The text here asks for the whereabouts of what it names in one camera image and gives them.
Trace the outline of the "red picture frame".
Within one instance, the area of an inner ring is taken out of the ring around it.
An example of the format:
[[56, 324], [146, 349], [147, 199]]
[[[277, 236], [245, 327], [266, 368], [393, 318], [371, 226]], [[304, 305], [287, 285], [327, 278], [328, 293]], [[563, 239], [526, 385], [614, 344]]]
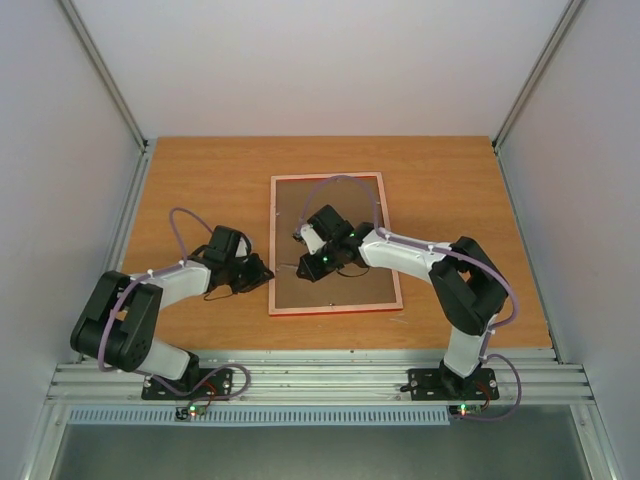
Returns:
[[377, 218], [390, 225], [380, 172], [279, 175], [271, 178], [269, 283], [271, 316], [398, 311], [399, 274], [347, 265], [317, 282], [296, 275], [306, 246], [293, 238], [298, 222], [329, 204], [353, 226]]

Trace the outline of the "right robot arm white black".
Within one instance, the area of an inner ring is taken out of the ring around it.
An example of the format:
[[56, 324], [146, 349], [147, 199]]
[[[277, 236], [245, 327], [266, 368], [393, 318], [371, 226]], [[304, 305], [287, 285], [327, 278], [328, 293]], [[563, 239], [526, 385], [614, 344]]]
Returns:
[[438, 367], [445, 394], [453, 399], [473, 389], [496, 320], [512, 290], [479, 244], [468, 237], [428, 242], [392, 233], [379, 219], [354, 227], [326, 205], [301, 220], [293, 238], [307, 252], [296, 275], [317, 282], [347, 265], [381, 268], [425, 281], [434, 289], [451, 325]]

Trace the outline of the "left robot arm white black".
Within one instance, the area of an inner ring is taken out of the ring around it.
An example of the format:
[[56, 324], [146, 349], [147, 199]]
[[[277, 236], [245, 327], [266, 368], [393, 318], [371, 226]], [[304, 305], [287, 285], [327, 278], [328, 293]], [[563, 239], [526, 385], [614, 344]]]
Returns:
[[71, 349], [97, 360], [103, 372], [142, 374], [168, 395], [193, 397], [217, 371], [205, 374], [197, 355], [155, 337], [160, 311], [219, 287], [249, 293], [273, 278], [244, 233], [217, 226], [208, 243], [173, 265], [103, 273], [71, 332]]

